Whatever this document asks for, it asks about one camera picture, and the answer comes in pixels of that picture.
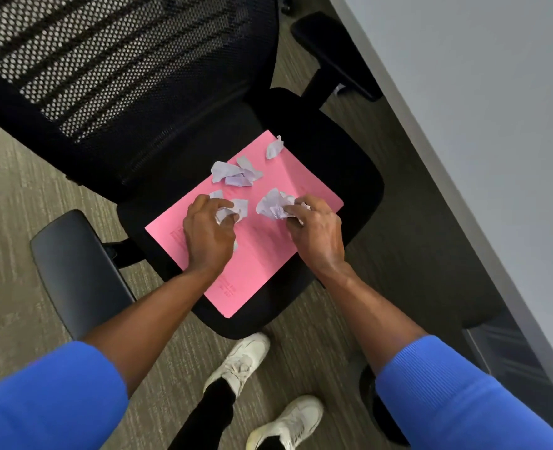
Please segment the chair armrest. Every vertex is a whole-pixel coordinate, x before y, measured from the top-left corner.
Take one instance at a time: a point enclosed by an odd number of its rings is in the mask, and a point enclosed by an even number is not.
[[[72,210],[31,240],[41,281],[74,339],[134,302],[118,268],[85,215]]]
[[[340,22],[325,13],[315,12],[293,23],[291,34],[318,59],[321,67],[335,71],[340,77],[340,83],[355,89],[369,101],[376,101],[383,96],[377,81]]]

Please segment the hand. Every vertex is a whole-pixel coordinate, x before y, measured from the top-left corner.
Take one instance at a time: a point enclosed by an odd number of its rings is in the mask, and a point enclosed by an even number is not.
[[[302,203],[309,205],[310,210],[302,207]],[[298,197],[295,205],[285,205],[283,209],[295,216],[287,219],[287,228],[300,257],[310,270],[318,278],[338,272],[346,264],[341,218],[324,200],[309,194]]]
[[[217,277],[233,256],[233,227],[239,215],[229,215],[219,225],[216,223],[216,211],[223,207],[232,208],[233,202],[211,199],[205,194],[197,196],[189,205],[183,220],[189,250],[187,271],[202,271]]]

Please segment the pink paper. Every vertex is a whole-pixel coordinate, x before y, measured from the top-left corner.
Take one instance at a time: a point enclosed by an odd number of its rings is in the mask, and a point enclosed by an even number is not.
[[[209,176],[180,201],[154,219],[145,228],[181,269],[189,264],[183,234],[183,219],[187,207],[199,194],[222,189],[225,199],[248,199],[248,216],[235,225],[238,249],[222,275],[205,295],[217,310],[229,318],[262,287],[288,260],[297,248],[285,227],[285,221],[273,221],[256,213],[256,205],[272,188],[292,196],[314,194],[322,197],[333,211],[343,207],[343,201],[328,189],[316,175],[297,160],[287,148],[274,159],[266,159],[266,147],[276,140],[265,131],[228,162],[236,164],[245,155],[264,176],[251,187],[236,188],[224,181],[212,183]]]

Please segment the desk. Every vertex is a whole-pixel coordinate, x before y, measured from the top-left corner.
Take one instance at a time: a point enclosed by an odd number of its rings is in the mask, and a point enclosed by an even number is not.
[[[331,0],[553,382],[553,0]]]

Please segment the blue sleeve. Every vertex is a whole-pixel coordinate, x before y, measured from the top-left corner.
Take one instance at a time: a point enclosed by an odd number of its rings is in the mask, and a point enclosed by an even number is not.
[[[434,336],[403,349],[376,389],[413,449],[553,449],[553,429]]]
[[[127,406],[114,365],[70,342],[0,382],[0,449],[97,450]]]

